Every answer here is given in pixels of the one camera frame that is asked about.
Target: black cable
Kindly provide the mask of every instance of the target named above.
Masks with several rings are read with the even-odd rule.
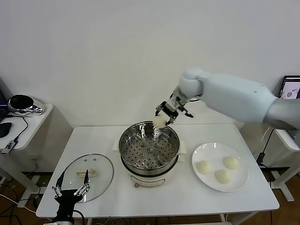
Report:
[[[17,141],[19,139],[19,136],[28,128],[29,124],[23,116],[14,116],[14,117],[21,117],[26,123],[26,127],[18,134],[17,137],[14,138],[14,141]]]
[[[13,208],[11,209],[11,212],[10,212],[10,214],[9,214],[9,225],[12,225],[12,223],[11,223],[12,217],[15,216],[15,215],[13,215],[15,206],[16,206],[16,204],[14,203],[13,206],[12,206]]]
[[[33,112],[30,112],[30,113],[28,113],[28,114],[26,114],[26,115],[22,115],[22,116],[28,116],[28,115],[30,115],[30,114],[33,114]]]
[[[80,214],[80,216],[82,218],[82,225],[84,225],[85,222],[84,222],[84,216],[83,216],[83,214],[80,211],[78,211],[78,210],[73,210],[73,212],[77,212],[78,214]]]
[[[17,141],[19,139],[19,136],[28,128],[29,124],[23,116],[6,115],[6,117],[19,117],[19,118],[22,118],[24,120],[24,122],[26,123],[26,127],[18,134],[17,137],[14,138],[14,141]]]
[[[261,163],[262,166],[266,167],[268,169],[268,174],[269,174],[269,181],[270,181],[270,188],[272,189],[272,183],[271,183],[271,171],[270,168],[268,168],[267,166],[265,166],[264,164]],[[272,216],[272,211],[270,211],[270,222],[271,225],[273,225],[273,216]]]
[[[262,151],[263,153],[264,153],[264,151],[266,151],[266,148],[267,148],[267,146],[268,146],[269,140],[270,140],[270,138],[271,138],[272,133],[273,133],[274,130],[275,130],[275,129],[273,128],[272,131],[271,131],[271,133],[270,133],[270,135],[269,135],[269,138],[268,138],[268,140],[267,140],[267,142],[266,142],[266,145],[264,146],[264,149],[263,149],[263,151]]]
[[[35,198],[33,198],[32,200],[32,205],[34,208],[38,209],[38,202],[37,202],[37,199],[39,198],[39,193],[41,192],[41,187],[39,187],[39,190],[38,190],[38,193],[37,193],[37,196]]]
[[[38,186],[38,193],[37,193],[37,195],[39,195],[39,193],[41,192],[41,187],[40,186]],[[36,198],[25,198],[25,199],[20,199],[19,201],[24,201],[24,200],[32,200],[32,199],[36,199]]]
[[[25,176],[28,176],[30,174],[32,174],[32,172],[36,171],[38,169],[38,163],[37,160],[34,160],[35,164],[36,164],[36,168],[34,168],[34,170],[30,171],[28,174],[24,174]]]
[[[15,201],[16,201],[16,202],[18,201],[18,194],[15,192],[15,190],[13,190],[13,189],[12,189],[11,187],[9,187],[8,185],[5,185],[5,184],[0,184],[0,185],[3,185],[3,186],[5,186],[5,187],[8,187],[9,189],[11,189],[11,190],[15,193],[15,196],[16,196],[16,200],[15,200]],[[12,210],[11,210],[9,216],[0,216],[0,218],[9,217],[9,224],[11,225],[11,224],[12,224],[12,223],[11,223],[12,217],[16,217],[17,220],[18,220],[18,222],[19,222],[19,224],[22,225],[22,223],[20,222],[19,217],[18,217],[17,215],[12,215],[13,210],[14,210],[14,206],[15,206],[15,204],[13,203],[10,207],[8,207],[6,210],[4,210],[3,212],[0,213],[0,215],[2,215],[4,212],[8,211],[8,210],[12,207]]]
[[[261,153],[259,153],[259,155],[258,155],[258,157],[257,157],[256,162],[257,162],[257,164],[258,164],[259,166],[260,166],[260,165],[262,164],[262,162],[263,162],[263,158],[264,158],[264,156],[265,156],[264,151],[266,151],[266,148],[267,148],[267,146],[268,146],[269,140],[270,140],[270,138],[271,138],[272,133],[273,133],[274,130],[275,130],[275,129],[273,128],[272,131],[271,131],[271,133],[270,133],[270,135],[269,135],[269,137],[268,137],[268,140],[267,140],[267,142],[266,142],[266,145],[265,145],[264,148],[263,148],[263,151],[262,151]]]
[[[5,184],[0,184],[0,185],[5,186],[5,187],[8,187],[9,189],[11,189],[11,190],[15,193],[15,199],[16,199],[16,200],[18,199],[18,194],[17,194],[16,191],[13,190],[10,186],[5,185]],[[6,211],[8,211],[11,207],[13,207],[13,205],[14,205],[14,203],[13,203],[11,206],[9,206],[6,210],[4,210],[3,212],[1,212],[0,215],[2,215],[3,213],[5,213]]]

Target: cable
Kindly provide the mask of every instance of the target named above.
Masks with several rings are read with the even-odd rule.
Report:
[[[123,220],[122,218],[120,218],[120,220],[122,221],[123,225],[125,225],[125,222],[124,222],[124,220]]]
[[[2,195],[2,194],[0,194],[0,196],[2,196],[2,197],[4,197],[4,198],[6,198],[6,199],[8,199],[8,200],[10,200],[10,201],[11,201],[11,202],[13,202],[14,204],[20,205],[20,206],[24,207],[25,209],[27,209],[28,211],[30,211],[30,212],[32,212],[32,213],[34,213],[34,214],[36,214],[36,212],[35,212],[35,211],[32,211],[32,210],[28,209],[26,206],[24,206],[24,205],[21,205],[21,204],[19,204],[19,203],[15,202],[14,200],[12,200],[12,199],[10,199],[10,198],[6,197],[5,195]]]
[[[13,203],[12,204],[12,209],[11,209],[10,214],[9,214],[9,224],[10,225],[12,225],[12,218],[13,218],[13,216],[15,216],[15,215],[13,215],[14,209],[15,209],[15,204]]]
[[[1,184],[2,186],[8,187],[9,189],[11,189],[14,193],[15,193],[15,199],[16,201],[18,200],[18,194],[16,193],[15,190],[13,190],[10,186],[5,185],[5,184]],[[11,206],[9,206],[6,210],[4,210],[3,212],[0,213],[0,215],[2,215],[3,213],[5,213],[6,211],[8,211],[11,207],[13,207],[14,204],[12,204]]]
[[[130,222],[132,225],[135,225],[134,221],[133,221],[133,217],[130,217],[130,218],[123,218],[123,219],[127,219],[128,220],[128,225],[130,225]]]
[[[123,219],[127,219],[128,220],[128,225],[130,225],[130,218],[120,218],[121,220],[123,220]]]
[[[35,162],[36,167],[34,168],[34,170],[30,171],[28,174],[24,174],[25,176],[29,176],[30,174],[32,174],[32,172],[35,172],[38,169],[38,162],[36,158],[32,159]]]
[[[266,145],[264,146],[264,149],[263,149],[263,151],[262,151],[263,153],[264,153],[264,151],[266,151],[266,148],[267,148],[267,146],[268,146],[269,140],[270,140],[270,138],[271,138],[272,133],[273,133],[274,130],[275,130],[274,128],[271,130],[271,133],[270,133],[270,135],[269,135],[269,138],[268,138],[268,140],[267,140],[267,142],[266,142]]]
[[[40,198],[40,196],[39,196],[39,193],[40,193],[40,191],[41,191],[41,187],[40,186],[38,186],[38,193],[37,193],[37,195],[33,198],[33,200],[32,200],[32,205],[33,205],[33,207],[34,208],[36,208],[36,209],[38,209],[38,202],[37,202],[37,199],[38,198]]]
[[[271,171],[270,169],[265,166],[264,164],[261,163],[262,166],[266,167],[268,169],[268,174],[269,174],[269,181],[270,181],[270,188],[272,189],[272,183],[271,183]],[[273,216],[272,216],[272,211],[270,211],[270,224],[273,225]]]
[[[16,191],[13,190],[10,186],[8,186],[8,185],[6,185],[6,184],[0,184],[0,185],[5,186],[5,187],[11,189],[11,190],[14,192],[14,194],[15,194],[15,198],[18,199],[18,194],[17,194]]]
[[[29,124],[23,116],[14,116],[14,117],[21,117],[26,123],[26,127],[18,134],[17,137],[14,138],[14,141],[17,141],[19,139],[19,136],[28,128]]]
[[[26,114],[26,115],[22,115],[22,116],[28,116],[28,115],[30,115],[30,114],[33,114],[33,112],[30,112],[30,113],[28,113],[28,114]]]
[[[82,212],[80,212],[80,211],[78,211],[78,210],[73,210],[73,212],[77,212],[77,213],[81,216],[81,219],[82,219],[82,225],[84,225],[85,222],[84,222],[84,216],[83,216]]]
[[[102,223],[95,223],[95,224],[99,224],[99,225],[106,225],[106,224],[108,223],[108,221],[110,221],[110,220],[114,220],[114,219],[116,219],[116,218],[108,218],[108,219],[105,221],[105,223],[104,223],[104,224],[102,224]]]
[[[19,219],[19,217],[18,217],[17,215],[1,216],[0,218],[5,218],[5,217],[10,217],[10,219],[11,219],[11,217],[16,217],[17,220],[18,220],[18,223],[19,223],[20,225],[22,225],[22,223],[21,223],[21,221],[20,221],[20,219]]]
[[[267,132],[268,132],[270,129],[271,129],[271,128],[269,127],[269,128],[264,132],[264,134],[263,134],[263,136],[262,136],[262,139],[261,139],[261,142],[263,142],[264,137],[266,136]]]
[[[41,191],[41,187],[40,187],[40,186],[38,186],[38,188],[39,188],[39,189],[38,189],[37,196],[35,196],[34,198],[25,198],[25,199],[20,199],[20,200],[19,200],[19,202],[20,202],[20,201],[25,201],[25,200],[33,200],[33,201],[32,201],[32,204],[33,204],[34,208],[36,208],[36,209],[37,209],[37,208],[38,208],[38,206],[37,206],[37,204],[35,205],[35,203],[34,203],[34,200],[37,200],[38,198],[40,198],[40,196],[39,196],[39,193],[40,193],[40,191]]]
[[[259,155],[258,155],[258,157],[257,157],[256,162],[257,162],[257,164],[258,164],[259,166],[260,166],[260,165],[262,164],[262,162],[263,162],[263,158],[264,158],[264,156],[265,156],[264,151],[266,151],[266,148],[267,148],[267,146],[268,146],[269,140],[270,140],[270,138],[271,138],[272,133],[273,133],[274,130],[275,130],[275,129],[273,128],[272,131],[270,132],[270,135],[269,135],[269,137],[268,137],[268,140],[267,140],[267,142],[266,142],[266,145],[265,145],[264,148],[263,148],[263,151],[262,151],[261,153],[259,153]]]
[[[24,120],[24,122],[26,123],[26,127],[18,134],[17,137],[14,138],[14,141],[17,141],[19,139],[19,136],[29,127],[29,124],[23,116],[6,115],[6,117],[19,117],[19,118],[22,118]]]

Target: table leg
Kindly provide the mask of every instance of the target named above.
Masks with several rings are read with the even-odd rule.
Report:
[[[4,155],[5,160],[0,163],[0,168],[5,170],[10,176],[15,178],[24,187],[31,191],[38,192],[38,186],[31,182],[19,169],[18,166],[10,159],[9,155]]]
[[[87,224],[86,225],[91,225],[92,224],[92,218],[88,218],[88,222],[87,222]]]
[[[254,216],[258,212],[246,212],[246,213],[240,213],[235,218],[232,219],[231,223],[232,225],[239,225],[249,219],[250,217]]]
[[[271,171],[271,174],[275,178],[275,181],[276,181],[277,178],[280,178],[280,175],[279,175],[279,173],[277,171]],[[272,189],[280,189],[281,192],[282,192],[282,194],[285,196],[285,199],[288,202],[295,201],[292,193],[290,192],[289,188],[286,186],[286,184],[284,182],[281,182],[281,183],[278,183],[278,184],[276,184],[274,182],[271,182],[271,188]]]
[[[3,177],[3,178],[5,177],[5,179],[7,179],[8,181],[12,180],[12,177],[1,168],[0,168],[0,177]]]
[[[296,175],[300,171],[299,161],[293,164],[287,171],[285,171],[282,175],[280,175],[276,180],[273,181],[275,186],[278,186],[282,183],[286,183],[290,178]]]
[[[224,214],[220,214],[220,217],[221,217],[221,221],[222,221],[222,222],[227,222],[226,219],[225,219]]]
[[[36,184],[38,182],[39,178],[40,178],[40,176],[37,176],[37,175],[33,176],[31,181]],[[31,191],[30,189],[26,189],[21,198],[21,199],[25,199],[25,200],[19,201],[20,205],[18,205],[18,208],[23,208],[23,206],[26,206],[28,199],[30,198],[30,196],[32,194],[43,194],[46,191],[46,187],[39,187],[39,189],[40,189],[39,191]]]

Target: robotic arm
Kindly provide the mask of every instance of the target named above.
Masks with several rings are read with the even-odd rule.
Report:
[[[74,225],[72,217],[75,204],[80,202],[90,189],[89,171],[85,172],[83,185],[78,189],[61,190],[65,172],[57,179],[56,185],[52,187],[55,192],[54,199],[58,202],[59,208],[52,223],[44,225]]]
[[[185,71],[179,86],[168,102],[162,102],[160,111],[174,123],[177,111],[193,117],[184,105],[197,98],[222,114],[242,122],[265,122],[277,129],[300,129],[300,99],[280,99],[264,85],[226,74],[210,74],[199,68]]]

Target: steamed bun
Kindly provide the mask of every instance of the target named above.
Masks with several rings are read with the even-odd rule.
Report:
[[[231,181],[230,173],[227,170],[218,170],[215,172],[217,181],[222,184],[226,184]]]
[[[155,126],[158,129],[164,128],[166,123],[167,121],[164,119],[162,115],[158,115],[153,119],[153,126]]]
[[[239,167],[239,160],[233,156],[223,158],[223,164],[230,170],[235,170]]]
[[[201,161],[197,163],[197,169],[202,174],[208,174],[211,172],[212,167],[208,161]]]

